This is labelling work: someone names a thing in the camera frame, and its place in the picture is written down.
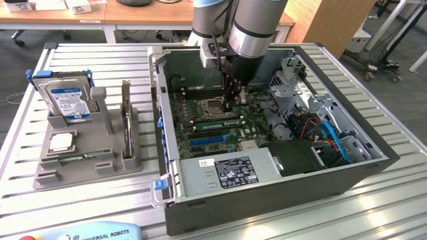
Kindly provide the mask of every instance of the sticker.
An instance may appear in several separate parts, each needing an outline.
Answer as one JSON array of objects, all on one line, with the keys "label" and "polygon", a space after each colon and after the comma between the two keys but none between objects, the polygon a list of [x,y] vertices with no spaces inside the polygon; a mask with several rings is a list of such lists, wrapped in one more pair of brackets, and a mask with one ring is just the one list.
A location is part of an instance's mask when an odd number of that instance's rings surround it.
[{"label": "sticker", "polygon": [[217,125],[211,125],[211,126],[205,126],[202,129],[218,129],[222,127],[223,127],[223,124],[217,124]]},{"label": "sticker", "polygon": [[86,23],[86,24],[101,24],[102,21],[99,21],[99,20],[80,20],[80,23]]},{"label": "sticker", "polygon": [[80,99],[83,92],[79,87],[52,89],[51,93],[66,118],[82,119],[90,116],[89,104]]},{"label": "sticker", "polygon": [[223,189],[259,182],[249,156],[217,161],[215,168]]},{"label": "sticker", "polygon": [[199,160],[201,168],[214,166],[214,162],[215,162],[214,158]]}]

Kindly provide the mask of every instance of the blue pcie slot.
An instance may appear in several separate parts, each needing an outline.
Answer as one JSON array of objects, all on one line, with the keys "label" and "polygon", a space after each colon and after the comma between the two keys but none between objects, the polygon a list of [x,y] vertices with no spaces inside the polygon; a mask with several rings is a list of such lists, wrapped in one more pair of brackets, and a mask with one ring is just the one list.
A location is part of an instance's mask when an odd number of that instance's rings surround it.
[{"label": "blue pcie slot", "polygon": [[205,139],[191,139],[190,146],[225,143],[227,141],[229,136],[230,135],[210,137],[210,138],[205,138]]}]

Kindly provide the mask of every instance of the white box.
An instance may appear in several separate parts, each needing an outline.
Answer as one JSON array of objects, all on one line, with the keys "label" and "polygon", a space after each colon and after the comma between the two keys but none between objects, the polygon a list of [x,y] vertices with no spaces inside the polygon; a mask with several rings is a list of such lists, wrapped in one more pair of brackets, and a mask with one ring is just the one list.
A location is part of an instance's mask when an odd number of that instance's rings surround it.
[{"label": "white box", "polygon": [[373,36],[363,29],[359,29],[351,39],[347,50],[353,53],[361,53],[369,44],[371,37]]},{"label": "white box", "polygon": [[66,10],[67,4],[64,0],[32,0],[38,11]]},{"label": "white box", "polygon": [[93,12],[91,3],[89,0],[66,0],[70,12],[72,14],[83,14]]},{"label": "white box", "polygon": [[10,12],[20,12],[34,10],[30,2],[7,3],[7,9]]}]

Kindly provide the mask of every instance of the red wire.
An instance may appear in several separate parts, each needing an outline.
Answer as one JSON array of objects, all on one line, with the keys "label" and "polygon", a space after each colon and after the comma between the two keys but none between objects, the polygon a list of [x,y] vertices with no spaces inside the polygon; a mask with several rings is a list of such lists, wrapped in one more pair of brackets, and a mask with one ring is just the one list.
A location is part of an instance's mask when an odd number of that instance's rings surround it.
[{"label": "red wire", "polygon": [[299,139],[303,138],[303,134],[305,134],[305,132],[306,132],[307,124],[309,124],[310,120],[313,120],[313,119],[318,120],[315,117],[310,117],[310,118],[307,119],[306,124],[305,124],[305,128],[302,129],[302,132],[301,132]]},{"label": "red wire", "polygon": [[333,145],[333,147],[335,148],[337,152],[341,151],[339,148],[338,148],[338,146],[335,145],[335,143],[334,143],[331,140],[325,139],[323,141],[327,141],[327,142]]}]

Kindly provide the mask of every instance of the blue hard drive label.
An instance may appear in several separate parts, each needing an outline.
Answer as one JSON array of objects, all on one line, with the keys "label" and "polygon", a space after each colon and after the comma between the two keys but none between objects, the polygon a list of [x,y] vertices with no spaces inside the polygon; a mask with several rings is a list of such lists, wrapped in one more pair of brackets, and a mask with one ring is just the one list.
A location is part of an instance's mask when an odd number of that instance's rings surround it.
[{"label": "blue hard drive label", "polygon": [[87,102],[82,99],[79,87],[52,89],[52,98],[56,102],[62,115],[68,119],[85,119],[90,116]]}]

